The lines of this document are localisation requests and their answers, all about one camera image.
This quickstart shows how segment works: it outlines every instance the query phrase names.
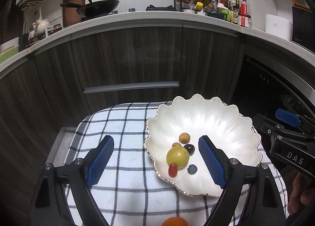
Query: checkered tablecloth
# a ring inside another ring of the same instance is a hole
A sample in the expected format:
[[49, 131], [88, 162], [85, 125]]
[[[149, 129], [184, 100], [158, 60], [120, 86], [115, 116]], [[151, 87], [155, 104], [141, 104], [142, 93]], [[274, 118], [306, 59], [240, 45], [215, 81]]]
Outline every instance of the checkered tablecloth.
[[[188, 197], [174, 186], [161, 180], [153, 170], [153, 163], [143, 149], [147, 137], [146, 120], [156, 116], [160, 103], [127, 103], [101, 110], [86, 117], [78, 126], [69, 147], [65, 164], [84, 158], [97, 147], [105, 135], [114, 138], [114, 152], [97, 185], [91, 193], [111, 226], [161, 226], [175, 216], [183, 217], [190, 226], [202, 226], [218, 198]], [[270, 162], [260, 144], [262, 161], [270, 166], [283, 208], [287, 212], [287, 191], [284, 181]], [[242, 212], [248, 185], [244, 185], [235, 215], [230, 225], [236, 225]], [[65, 188], [67, 201], [76, 225], [81, 218], [69, 186]]]

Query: orange fruit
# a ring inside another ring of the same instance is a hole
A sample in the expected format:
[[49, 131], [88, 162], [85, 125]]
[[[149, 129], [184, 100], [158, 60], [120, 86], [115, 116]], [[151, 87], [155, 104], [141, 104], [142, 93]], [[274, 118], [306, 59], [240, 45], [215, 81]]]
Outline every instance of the orange fruit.
[[162, 226], [188, 226], [188, 223], [180, 217], [168, 218]]

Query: white countertop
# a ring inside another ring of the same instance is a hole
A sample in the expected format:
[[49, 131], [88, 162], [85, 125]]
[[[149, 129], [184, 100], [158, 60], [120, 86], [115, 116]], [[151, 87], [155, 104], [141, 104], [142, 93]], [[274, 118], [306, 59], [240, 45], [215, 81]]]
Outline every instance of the white countertop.
[[89, 21], [85, 21], [83, 23], [74, 24], [69, 26], [57, 33], [50, 35], [49, 37], [37, 42], [30, 48], [27, 48], [16, 55], [12, 56], [8, 60], [4, 61], [0, 64], [0, 72], [5, 70], [11, 64], [21, 59], [22, 57], [30, 54], [42, 48], [43, 46], [49, 45], [51, 42], [58, 42], [57, 40], [63, 38], [65, 36], [71, 38], [75, 38], [79, 36], [85, 36], [92, 33], [102, 32], [106, 30], [114, 30], [121, 28], [128, 28], [131, 26], [132, 22], [142, 23], [142, 26], [159, 26], [159, 23], [156, 21], [164, 21], [163, 26], [181, 26], [179, 23], [185, 23], [190, 26], [198, 25], [198, 28], [211, 29], [215, 28], [216, 30], [221, 30], [223, 33], [226, 32], [240, 32], [247, 35], [255, 36], [257, 38], [261, 38], [263, 40], [274, 43], [280, 47], [283, 47], [299, 57], [302, 57], [308, 63], [315, 67], [315, 55], [312, 52], [309, 52], [307, 49], [303, 47], [279, 38], [277, 36], [265, 33], [263, 31], [254, 30], [246, 27], [241, 27], [236, 24], [232, 24], [227, 21], [223, 21], [220, 19], [201, 16], [201, 15], [193, 15], [189, 13], [183, 12], [171, 12], [171, 11], [142, 11], [142, 12], [129, 12], [129, 13], [120, 13], [115, 15], [109, 15], [104, 17], [95, 18]]

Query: blue gripper pad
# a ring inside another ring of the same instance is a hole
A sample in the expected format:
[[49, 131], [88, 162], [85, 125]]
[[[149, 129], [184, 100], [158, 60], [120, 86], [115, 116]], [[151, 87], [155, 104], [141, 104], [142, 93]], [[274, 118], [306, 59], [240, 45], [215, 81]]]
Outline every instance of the blue gripper pad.
[[100, 177], [102, 176], [103, 171], [114, 151], [114, 139], [111, 136], [105, 136], [99, 146], [90, 150], [85, 158], [87, 158], [89, 154], [93, 155], [93, 152], [98, 150], [99, 153], [94, 154], [96, 157], [94, 161], [91, 162], [88, 169], [88, 175], [86, 177], [86, 185], [89, 189], [91, 189], [93, 185], [96, 185], [100, 180]]
[[222, 189], [225, 188], [227, 184], [227, 172], [225, 172], [225, 169], [228, 170], [228, 168], [226, 166], [223, 167], [219, 160], [221, 159], [224, 162], [224, 160], [228, 159], [227, 156], [222, 150], [219, 150], [214, 146], [208, 136], [202, 136], [199, 138], [198, 148], [214, 183], [219, 185]]
[[276, 110], [275, 116], [278, 120], [281, 120], [294, 127], [300, 126], [302, 123], [297, 115], [282, 109]]

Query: wok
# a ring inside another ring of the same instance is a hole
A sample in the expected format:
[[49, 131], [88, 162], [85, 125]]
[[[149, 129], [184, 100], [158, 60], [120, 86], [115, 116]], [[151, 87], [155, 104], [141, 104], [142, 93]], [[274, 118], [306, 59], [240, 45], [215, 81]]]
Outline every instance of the wok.
[[118, 0], [105, 0], [105, 1], [96, 1], [92, 2], [89, 0], [89, 4], [80, 5], [70, 2], [61, 3], [61, 7], [71, 7], [76, 8], [76, 12], [83, 18], [94, 17], [101, 14], [109, 14], [112, 12], [119, 4]]

